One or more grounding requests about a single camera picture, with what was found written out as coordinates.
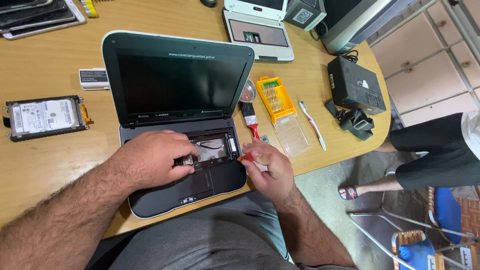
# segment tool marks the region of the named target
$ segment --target foot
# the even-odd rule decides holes
[[[353,200],[360,195],[357,191],[357,187],[353,185],[339,188],[338,194],[340,194],[340,197],[344,200]]]

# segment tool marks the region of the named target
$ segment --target blue cushion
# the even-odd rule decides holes
[[[435,188],[434,197],[435,220],[443,229],[462,232],[462,208],[453,197],[452,191],[447,187]],[[460,235],[445,233],[446,237],[454,244],[462,241]]]
[[[435,256],[435,249],[428,238],[415,244],[398,247],[398,257],[418,270],[428,270],[428,255]],[[400,270],[409,268],[400,264]]]

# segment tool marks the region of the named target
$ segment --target metal bowl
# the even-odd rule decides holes
[[[240,94],[241,102],[252,102],[257,97],[257,89],[250,79],[247,79],[245,86]]]

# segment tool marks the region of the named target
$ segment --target black box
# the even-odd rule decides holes
[[[386,111],[375,73],[338,56],[328,63],[328,76],[335,105],[370,115]]]
[[[326,15],[324,0],[289,0],[284,21],[310,31]]]

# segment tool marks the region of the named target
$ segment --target white shirt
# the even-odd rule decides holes
[[[462,134],[470,150],[480,160],[480,110],[463,113]]]

